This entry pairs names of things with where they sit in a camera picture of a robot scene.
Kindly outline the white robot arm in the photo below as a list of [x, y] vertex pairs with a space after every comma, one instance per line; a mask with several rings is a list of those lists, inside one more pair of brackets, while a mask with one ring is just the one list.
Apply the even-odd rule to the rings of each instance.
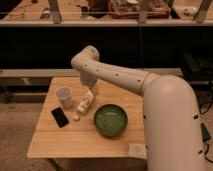
[[207, 171], [196, 95], [174, 75], [119, 67], [99, 61], [93, 46], [71, 59], [83, 85], [101, 79], [143, 98], [148, 171]]

